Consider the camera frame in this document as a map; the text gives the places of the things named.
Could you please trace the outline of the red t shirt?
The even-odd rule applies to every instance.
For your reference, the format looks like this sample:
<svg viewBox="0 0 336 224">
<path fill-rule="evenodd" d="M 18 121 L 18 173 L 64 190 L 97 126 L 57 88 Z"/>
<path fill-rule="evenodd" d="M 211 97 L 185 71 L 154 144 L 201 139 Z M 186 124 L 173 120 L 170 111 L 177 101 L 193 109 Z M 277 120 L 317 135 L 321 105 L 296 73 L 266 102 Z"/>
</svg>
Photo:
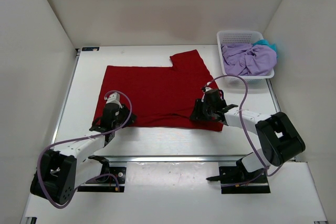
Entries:
<svg viewBox="0 0 336 224">
<path fill-rule="evenodd" d="M 107 66 L 94 118 L 102 116 L 104 95 L 117 90 L 126 94 L 121 103 L 137 116 L 136 127 L 177 127 L 221 132 L 219 122 L 194 122 L 190 116 L 201 88 L 211 81 L 209 70 L 197 50 L 170 57 L 170 67 Z"/>
</svg>

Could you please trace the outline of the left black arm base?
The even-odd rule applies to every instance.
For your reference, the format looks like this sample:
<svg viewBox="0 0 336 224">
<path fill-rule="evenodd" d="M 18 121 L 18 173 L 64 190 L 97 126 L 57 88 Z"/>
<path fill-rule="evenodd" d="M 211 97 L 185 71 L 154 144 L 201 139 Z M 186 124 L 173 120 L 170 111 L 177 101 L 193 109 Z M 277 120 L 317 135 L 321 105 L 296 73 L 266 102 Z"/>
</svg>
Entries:
<svg viewBox="0 0 336 224">
<path fill-rule="evenodd" d="M 74 188 L 81 192 L 122 193 L 127 165 L 115 164 L 103 156 L 91 155 L 76 168 Z"/>
</svg>

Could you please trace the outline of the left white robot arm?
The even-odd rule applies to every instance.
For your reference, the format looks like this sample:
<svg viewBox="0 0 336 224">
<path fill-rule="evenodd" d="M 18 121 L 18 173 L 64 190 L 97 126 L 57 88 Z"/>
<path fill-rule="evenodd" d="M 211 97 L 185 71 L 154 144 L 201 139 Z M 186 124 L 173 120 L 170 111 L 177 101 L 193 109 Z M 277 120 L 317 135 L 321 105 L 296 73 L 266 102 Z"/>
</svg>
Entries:
<svg viewBox="0 0 336 224">
<path fill-rule="evenodd" d="M 106 103 L 102 115 L 92 121 L 94 135 L 74 138 L 47 146 L 40 154 L 30 193 L 47 199 L 55 208 L 69 205 L 76 190 L 86 182 L 114 180 L 109 161 L 94 153 L 106 147 L 117 130 L 136 120 L 132 105 Z"/>
</svg>

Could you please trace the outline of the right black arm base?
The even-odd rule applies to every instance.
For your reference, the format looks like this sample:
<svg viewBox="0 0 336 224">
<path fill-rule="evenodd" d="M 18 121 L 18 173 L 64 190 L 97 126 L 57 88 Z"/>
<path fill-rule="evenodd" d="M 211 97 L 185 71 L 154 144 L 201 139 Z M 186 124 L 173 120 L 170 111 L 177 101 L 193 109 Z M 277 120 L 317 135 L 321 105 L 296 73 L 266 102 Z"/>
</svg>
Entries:
<svg viewBox="0 0 336 224">
<path fill-rule="evenodd" d="M 270 187 L 264 169 L 247 172 L 238 166 L 220 166 L 219 175 L 206 178 L 220 182 L 221 194 L 269 194 Z"/>
</svg>

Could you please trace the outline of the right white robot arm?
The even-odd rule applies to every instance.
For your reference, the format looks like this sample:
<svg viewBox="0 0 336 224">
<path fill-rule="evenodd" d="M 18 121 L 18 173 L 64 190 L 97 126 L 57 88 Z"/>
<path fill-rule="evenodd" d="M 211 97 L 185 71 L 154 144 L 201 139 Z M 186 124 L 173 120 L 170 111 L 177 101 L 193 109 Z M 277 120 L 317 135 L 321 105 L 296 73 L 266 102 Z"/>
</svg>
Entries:
<svg viewBox="0 0 336 224">
<path fill-rule="evenodd" d="M 204 88 L 203 97 L 195 101 L 190 119 L 240 128 L 249 141 L 249 133 L 258 136 L 260 149 L 253 146 L 253 152 L 237 162 L 236 177 L 242 182 L 253 178 L 257 170 L 280 167 L 306 149 L 285 113 L 269 115 L 243 110 L 238 105 L 227 104 L 220 89 Z"/>
</svg>

